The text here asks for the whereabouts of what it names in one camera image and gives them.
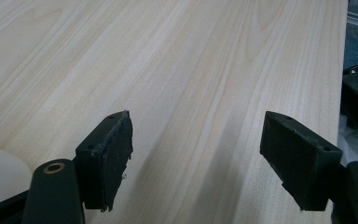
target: wooden panel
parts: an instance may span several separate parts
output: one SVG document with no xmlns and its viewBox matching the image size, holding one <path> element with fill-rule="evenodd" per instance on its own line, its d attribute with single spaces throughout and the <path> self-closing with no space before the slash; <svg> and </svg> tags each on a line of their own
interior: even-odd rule
<svg viewBox="0 0 358 224">
<path fill-rule="evenodd" d="M 264 113 L 335 143 L 347 1 L 0 1 L 0 148 L 33 170 L 129 109 L 134 153 L 90 223 L 329 223 L 259 155 Z"/>
</svg>

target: light wood surface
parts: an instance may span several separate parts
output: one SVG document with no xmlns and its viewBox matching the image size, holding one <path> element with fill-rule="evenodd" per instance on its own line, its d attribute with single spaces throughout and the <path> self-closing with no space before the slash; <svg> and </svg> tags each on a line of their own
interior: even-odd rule
<svg viewBox="0 0 358 224">
<path fill-rule="evenodd" d="M 329 223 L 259 154 L 266 110 L 336 143 L 345 0 L 0 1 L 0 148 L 32 170 L 131 112 L 112 213 L 88 223 Z"/>
</svg>

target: screw hole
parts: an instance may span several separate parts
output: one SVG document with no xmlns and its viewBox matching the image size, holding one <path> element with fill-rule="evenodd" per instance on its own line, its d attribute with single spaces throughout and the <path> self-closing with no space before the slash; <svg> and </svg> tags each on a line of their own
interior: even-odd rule
<svg viewBox="0 0 358 224">
<path fill-rule="evenodd" d="M 62 162 L 56 162 L 56 163 L 52 163 L 52 164 L 48 165 L 47 167 L 45 167 L 43 172 L 45 174 L 51 175 L 51 174 L 55 174 L 55 173 L 58 173 L 59 171 L 63 170 L 64 167 L 65 167 L 65 164 L 63 164 Z"/>
</svg>

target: wood grain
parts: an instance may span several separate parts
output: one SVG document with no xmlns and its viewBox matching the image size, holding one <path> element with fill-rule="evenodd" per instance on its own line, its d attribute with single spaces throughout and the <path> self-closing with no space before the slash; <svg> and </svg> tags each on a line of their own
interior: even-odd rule
<svg viewBox="0 0 358 224">
<path fill-rule="evenodd" d="M 128 109 L 134 153 L 89 223 L 329 223 L 259 155 L 266 110 L 336 143 L 347 1 L 0 1 L 0 148 L 33 170 Z"/>
</svg>

